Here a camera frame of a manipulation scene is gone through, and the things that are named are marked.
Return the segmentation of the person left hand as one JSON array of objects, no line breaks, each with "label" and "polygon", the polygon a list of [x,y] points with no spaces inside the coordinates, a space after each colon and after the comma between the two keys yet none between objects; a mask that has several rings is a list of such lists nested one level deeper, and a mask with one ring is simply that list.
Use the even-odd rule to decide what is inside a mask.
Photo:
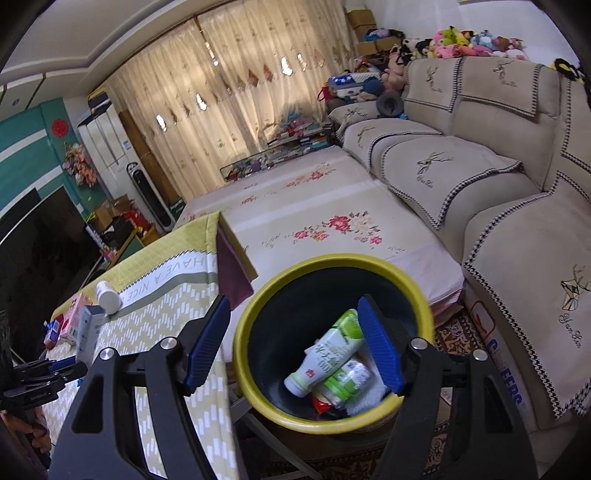
[{"label": "person left hand", "polygon": [[50,432],[43,408],[36,407],[24,414],[24,418],[1,411],[1,422],[7,428],[17,452],[25,455],[32,448],[34,453],[47,454],[52,448]]}]

